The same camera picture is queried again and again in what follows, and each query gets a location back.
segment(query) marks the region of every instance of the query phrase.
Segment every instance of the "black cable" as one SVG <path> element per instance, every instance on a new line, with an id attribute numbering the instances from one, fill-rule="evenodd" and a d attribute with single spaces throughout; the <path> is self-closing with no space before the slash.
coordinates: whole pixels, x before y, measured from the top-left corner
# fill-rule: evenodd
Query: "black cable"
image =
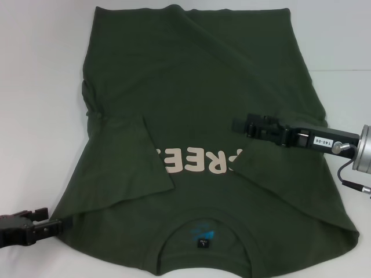
<path id="1" fill-rule="evenodd" d="M 339 180 L 341 182 L 343 182 L 344 180 L 341 178 L 341 175 L 340 175 L 340 172 L 345 168 L 347 167 L 349 164 L 351 164 L 354 160 L 355 160 L 355 157 L 357 156 L 357 147 L 355 145 L 352 145 L 352 144 L 349 144 L 349 146 L 354 150 L 354 156 L 351 160 L 349 160 L 346 164 L 342 165 L 338 171 L 337 171 L 337 177 L 339 178 Z"/>
<path id="2" fill-rule="evenodd" d="M 351 163 L 355 160 L 355 158 L 356 158 L 356 156 L 357 156 L 357 151 L 358 151 L 357 147 L 356 147 L 355 145 L 352 145 L 352 144 L 349 144 L 349 146 L 354 150 L 354 155 L 353 155 L 353 157 L 352 157 L 351 160 L 349 160 L 346 164 L 342 165 L 342 166 L 339 168 L 339 170 L 337 171 L 337 177 L 338 177 L 339 180 L 341 181 L 341 184 L 342 184 L 342 185 L 345 185 L 345 186 L 347 186 L 347 187 L 349 187 L 349 188 L 352 188 L 352 189 L 354 189 L 354 190 L 357 190 L 357 191 L 362 192 L 362 191 L 363 191 L 363 188 L 364 188 L 364 186 L 363 186 L 362 184 L 357 184 L 357 183 L 355 183 L 355 182 L 351 182 L 351 181 L 345 181 L 345 180 L 343 180 L 343 179 L 341 178 L 341 175 L 340 175 L 342 169 L 344 169 L 344 168 L 347 167 L 349 164 L 351 164 Z"/>

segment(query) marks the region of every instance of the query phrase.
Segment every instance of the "white background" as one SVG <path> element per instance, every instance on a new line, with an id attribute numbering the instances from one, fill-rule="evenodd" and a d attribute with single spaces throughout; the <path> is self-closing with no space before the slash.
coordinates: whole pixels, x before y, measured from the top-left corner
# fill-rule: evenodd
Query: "white background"
<path id="1" fill-rule="evenodd" d="M 293 28 L 332 128 L 361 133 L 371 125 L 371 2 L 368 0 L 0 0 L 0 214 L 56 207 L 87 141 L 81 96 L 95 6 L 106 9 L 290 8 Z M 326 157 L 332 174 L 346 160 Z M 371 185 L 351 169 L 347 179 Z M 287 278 L 371 277 L 371 200 L 342 187 L 361 233 L 348 254 Z M 0 277 L 153 277 L 81 254 L 56 239 L 0 250 Z M 214 269 L 177 270 L 173 277 L 236 277 Z"/>

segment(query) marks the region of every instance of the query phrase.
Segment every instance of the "label sticker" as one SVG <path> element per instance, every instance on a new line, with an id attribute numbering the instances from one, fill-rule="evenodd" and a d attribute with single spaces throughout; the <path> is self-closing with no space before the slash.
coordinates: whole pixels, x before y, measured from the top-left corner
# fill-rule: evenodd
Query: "label sticker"
<path id="1" fill-rule="evenodd" d="M 332 145 L 334 144 L 334 140 L 316 136 L 314 137 L 313 144 L 332 148 Z"/>

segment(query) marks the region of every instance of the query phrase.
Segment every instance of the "t-shirt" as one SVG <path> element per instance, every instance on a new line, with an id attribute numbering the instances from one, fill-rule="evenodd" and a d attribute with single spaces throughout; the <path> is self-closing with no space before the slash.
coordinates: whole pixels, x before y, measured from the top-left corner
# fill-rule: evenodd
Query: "t-shirt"
<path id="1" fill-rule="evenodd" d="M 72 248 L 155 275 L 270 277 L 355 247 L 321 153 L 232 131 L 248 113 L 326 126 L 290 11 L 96 8 L 89 141 L 53 218 Z"/>

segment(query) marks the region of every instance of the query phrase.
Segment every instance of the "white lettering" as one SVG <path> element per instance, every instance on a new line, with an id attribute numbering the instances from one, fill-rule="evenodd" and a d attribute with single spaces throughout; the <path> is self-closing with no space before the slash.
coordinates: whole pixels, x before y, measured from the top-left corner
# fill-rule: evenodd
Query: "white lettering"
<path id="1" fill-rule="evenodd" d="M 212 152 L 207 152 L 206 156 L 211 159 L 209 170 L 214 174 L 222 174 L 227 171 L 227 162 L 225 161 L 225 154 L 223 151 L 218 151 L 218 157 Z"/>
<path id="2" fill-rule="evenodd" d="M 230 158 L 228 158 L 228 160 L 230 161 L 230 162 L 233 162 L 236 158 L 237 158 L 237 156 L 239 156 L 239 154 L 242 152 L 242 149 L 238 149 L 237 150 L 237 155 L 232 155 L 232 156 L 230 156 Z"/>
<path id="3" fill-rule="evenodd" d="M 188 155 L 185 159 L 189 162 L 196 162 L 196 165 L 186 164 L 184 168 L 192 172 L 201 172 L 205 169 L 205 159 L 203 158 L 205 151 L 202 148 L 187 148 L 188 152 L 195 153 L 195 156 Z"/>
<path id="4" fill-rule="evenodd" d="M 183 170 L 183 163 L 181 161 L 181 150 L 180 149 L 166 149 L 165 153 L 168 155 L 174 155 L 169 158 L 165 158 L 165 163 L 174 163 L 174 166 L 166 166 L 168 173 L 177 173 Z"/>

